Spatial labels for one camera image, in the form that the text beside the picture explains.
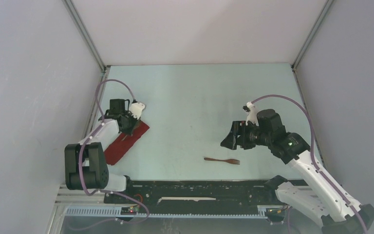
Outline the red cloth napkin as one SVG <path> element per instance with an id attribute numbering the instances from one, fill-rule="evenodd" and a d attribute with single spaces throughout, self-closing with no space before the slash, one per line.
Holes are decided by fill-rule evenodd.
<path id="1" fill-rule="evenodd" d="M 106 163 L 108 165 L 115 165 L 149 129 L 150 127 L 141 121 L 134 129 L 132 135 L 121 133 L 104 151 Z"/>

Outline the brown wooden fork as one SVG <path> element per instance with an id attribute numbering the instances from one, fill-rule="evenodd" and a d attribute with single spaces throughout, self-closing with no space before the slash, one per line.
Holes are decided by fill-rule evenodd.
<path id="1" fill-rule="evenodd" d="M 237 159 L 215 159 L 215 158 L 209 158 L 209 157 L 204 157 L 204 160 L 205 161 L 217 161 L 217 162 L 225 162 L 225 163 L 229 163 L 229 164 L 232 164 L 232 165 L 240 165 L 240 161 L 237 160 Z"/>

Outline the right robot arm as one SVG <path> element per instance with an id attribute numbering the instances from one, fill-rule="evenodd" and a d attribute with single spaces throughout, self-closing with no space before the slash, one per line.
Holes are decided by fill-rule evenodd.
<path id="1" fill-rule="evenodd" d="M 221 146 L 247 150 L 266 146 L 273 156 L 296 171 L 316 198 L 277 175 L 265 183 L 264 199 L 292 206 L 314 221 L 324 234 L 363 234 L 374 221 L 374 207 L 353 198 L 318 162 L 308 143 L 297 133 L 286 131 L 273 109 L 249 110 L 245 121 L 233 121 Z"/>

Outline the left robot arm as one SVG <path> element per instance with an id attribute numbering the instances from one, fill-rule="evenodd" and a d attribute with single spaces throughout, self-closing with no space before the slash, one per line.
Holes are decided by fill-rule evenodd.
<path id="1" fill-rule="evenodd" d="M 146 106 L 137 100 L 112 99 L 95 129 L 81 141 L 64 149 L 65 183 L 69 190 L 103 190 L 118 183 L 115 196 L 123 203 L 134 198 L 134 189 L 125 177 L 110 179 L 105 152 L 121 134 L 132 136 Z"/>

